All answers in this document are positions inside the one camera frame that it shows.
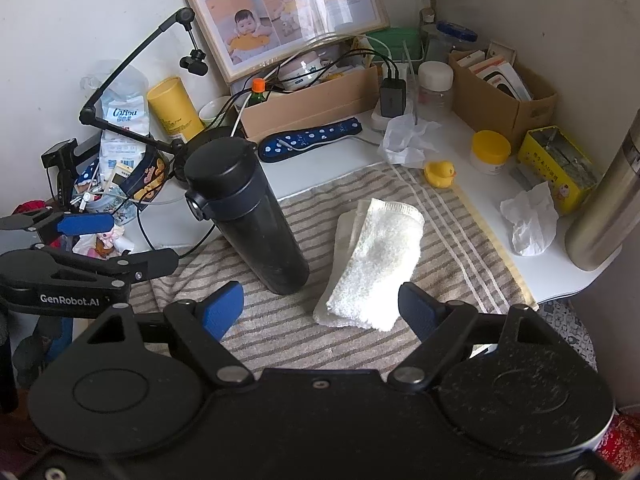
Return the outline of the white fluffy cloth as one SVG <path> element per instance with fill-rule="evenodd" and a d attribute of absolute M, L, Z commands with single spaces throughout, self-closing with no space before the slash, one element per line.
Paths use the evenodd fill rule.
<path fill-rule="evenodd" d="M 401 202 L 360 200 L 340 215 L 333 266 L 314 322 L 387 333 L 399 318 L 398 292 L 420 260 L 424 218 Z"/>

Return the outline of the black thermos bottle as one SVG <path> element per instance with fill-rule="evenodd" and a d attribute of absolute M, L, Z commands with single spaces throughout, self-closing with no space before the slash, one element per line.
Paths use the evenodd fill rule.
<path fill-rule="evenodd" d="M 270 292 L 291 295 L 309 266 L 274 196 L 256 145 L 235 136 L 210 141 L 184 164 L 186 203 L 221 232 Z"/>

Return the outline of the green plastic container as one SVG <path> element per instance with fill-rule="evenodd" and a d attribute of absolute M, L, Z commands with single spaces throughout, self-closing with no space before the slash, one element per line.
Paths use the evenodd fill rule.
<path fill-rule="evenodd" d="M 380 48 L 394 61 L 405 62 L 406 53 L 412 62 L 421 62 L 424 52 L 420 32 L 412 27 L 389 27 L 368 32 L 370 44 Z"/>

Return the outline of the black articulated stand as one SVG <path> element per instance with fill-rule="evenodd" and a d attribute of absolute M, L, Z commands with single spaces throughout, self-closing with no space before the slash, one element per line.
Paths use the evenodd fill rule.
<path fill-rule="evenodd" d="M 100 154 L 102 134 L 108 132 L 119 139 L 136 142 L 144 148 L 167 154 L 177 153 L 179 141 L 157 141 L 149 134 L 149 107 L 146 92 L 149 84 L 145 76 L 132 67 L 132 62 L 148 48 L 160 35 L 179 25 L 189 35 L 192 50 L 184 56 L 179 65 L 192 75 L 204 76 L 208 72 L 206 54 L 196 43 L 193 23 L 195 12 L 188 6 L 178 9 L 162 21 L 149 36 L 119 63 L 106 63 L 103 70 L 84 79 L 91 90 L 79 112 L 81 125 L 96 129 L 96 133 L 84 143 L 75 139 L 58 142 L 41 155 L 45 170 L 56 171 L 56 179 L 51 180 L 50 191 L 56 206 L 70 210 L 74 185 L 79 177 L 79 169 Z"/>

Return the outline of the blue snack packet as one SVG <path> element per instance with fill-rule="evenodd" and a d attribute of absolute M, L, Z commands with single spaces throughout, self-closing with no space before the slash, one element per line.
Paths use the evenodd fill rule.
<path fill-rule="evenodd" d="M 148 148 L 142 161 L 125 180 L 117 185 L 133 200 L 154 200 L 168 176 L 168 160 L 160 152 Z"/>

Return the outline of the white plastic snack bag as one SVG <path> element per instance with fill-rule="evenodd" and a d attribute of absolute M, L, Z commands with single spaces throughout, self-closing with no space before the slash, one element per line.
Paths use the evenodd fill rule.
<path fill-rule="evenodd" d="M 96 103 L 96 117 L 131 132 L 147 136 L 150 133 L 150 116 L 146 92 L 146 77 L 127 66 L 105 89 Z M 120 134 L 104 130 L 100 145 L 100 179 L 107 184 L 118 164 L 134 170 L 145 155 L 146 146 Z"/>

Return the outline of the crumpled tissue near tin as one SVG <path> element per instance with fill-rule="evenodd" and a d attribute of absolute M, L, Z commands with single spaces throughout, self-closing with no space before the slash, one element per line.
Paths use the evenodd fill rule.
<path fill-rule="evenodd" d="M 553 243 L 559 215 L 548 182 L 504 200 L 500 212 L 512 228 L 511 246 L 518 256 L 539 256 Z"/>

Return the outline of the black round stand base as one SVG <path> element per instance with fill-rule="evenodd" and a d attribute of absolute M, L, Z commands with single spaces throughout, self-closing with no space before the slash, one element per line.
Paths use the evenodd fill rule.
<path fill-rule="evenodd" d="M 207 129 L 206 131 L 202 131 L 201 133 L 194 136 L 194 138 L 184 146 L 184 148 L 186 149 L 186 156 L 192 155 L 203 145 L 212 142 L 213 140 L 228 138 L 229 136 L 231 136 L 231 131 L 231 126 L 216 127 Z"/>

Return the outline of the crumpled tissue near adapter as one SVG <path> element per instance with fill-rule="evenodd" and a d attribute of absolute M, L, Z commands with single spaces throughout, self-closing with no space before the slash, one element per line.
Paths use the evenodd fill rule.
<path fill-rule="evenodd" d="M 392 118 L 378 154 L 390 165 L 422 169 L 438 153 L 433 136 L 441 126 L 439 122 L 428 122 L 413 115 Z"/>

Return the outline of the yellow lid cream jar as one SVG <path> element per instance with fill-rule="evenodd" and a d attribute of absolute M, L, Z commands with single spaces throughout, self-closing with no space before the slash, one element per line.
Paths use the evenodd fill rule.
<path fill-rule="evenodd" d="M 492 130 L 480 130 L 473 134 L 470 161 L 482 174 L 498 174 L 511 156 L 511 144 Z"/>

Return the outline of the stainless steel thermos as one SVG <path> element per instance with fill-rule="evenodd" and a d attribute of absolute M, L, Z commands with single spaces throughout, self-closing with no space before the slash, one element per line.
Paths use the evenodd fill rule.
<path fill-rule="evenodd" d="M 612 164 L 565 234 L 575 266 L 596 270 L 639 223 L 639 114 Z"/>

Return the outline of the yellow tin box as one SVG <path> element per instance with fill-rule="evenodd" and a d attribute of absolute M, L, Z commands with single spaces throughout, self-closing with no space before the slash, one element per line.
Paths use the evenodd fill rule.
<path fill-rule="evenodd" d="M 591 160 L 557 126 L 528 130 L 516 158 L 549 183 L 560 216 L 578 211 L 601 177 Z"/>

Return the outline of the orange cap green bottle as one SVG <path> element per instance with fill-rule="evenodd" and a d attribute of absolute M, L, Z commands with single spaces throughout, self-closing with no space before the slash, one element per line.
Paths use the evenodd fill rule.
<path fill-rule="evenodd" d="M 267 88 L 264 78 L 255 78 L 252 80 L 252 88 L 250 88 L 250 96 L 247 99 L 247 106 L 254 106 L 267 101 Z"/>

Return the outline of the white lid clear jar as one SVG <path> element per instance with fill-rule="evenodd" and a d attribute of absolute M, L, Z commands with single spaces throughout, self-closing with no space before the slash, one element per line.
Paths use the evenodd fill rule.
<path fill-rule="evenodd" d="M 454 70 L 446 63 L 426 61 L 419 66 L 419 116 L 439 122 L 451 110 L 454 98 Z"/>

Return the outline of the framed baby photo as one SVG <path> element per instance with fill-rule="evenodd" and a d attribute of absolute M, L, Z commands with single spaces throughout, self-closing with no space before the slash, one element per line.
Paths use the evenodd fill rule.
<path fill-rule="evenodd" d="M 390 24 L 383 0 L 186 0 L 225 82 Z"/>

